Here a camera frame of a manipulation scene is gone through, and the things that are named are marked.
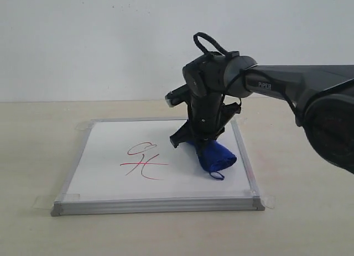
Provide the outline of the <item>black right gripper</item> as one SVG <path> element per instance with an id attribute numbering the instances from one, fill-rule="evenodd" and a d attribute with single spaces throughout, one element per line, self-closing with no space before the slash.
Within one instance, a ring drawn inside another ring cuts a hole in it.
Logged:
<path id="1" fill-rule="evenodd" d="M 191 130 L 200 138 L 215 139 L 225 131 L 225 125 L 235 114 L 241 112 L 241 104 L 234 102 L 226 105 L 223 95 L 211 93 L 205 97 L 196 97 L 190 92 L 191 101 L 187 105 Z M 195 140 L 196 154 L 202 168 L 210 167 L 208 157 L 209 139 Z"/>

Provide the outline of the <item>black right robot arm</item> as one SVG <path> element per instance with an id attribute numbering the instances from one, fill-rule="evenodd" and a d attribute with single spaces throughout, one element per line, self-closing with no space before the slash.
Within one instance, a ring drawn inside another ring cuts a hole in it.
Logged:
<path id="1" fill-rule="evenodd" d="M 353 66 L 259 65 L 238 52 L 201 55 L 183 67 L 185 84 L 165 99 L 170 107 L 186 103 L 187 121 L 170 137 L 174 147 L 190 142 L 208 173 L 222 165 L 211 160 L 214 141 L 253 93 L 285 101 L 295 124 L 328 163 L 353 172 Z"/>

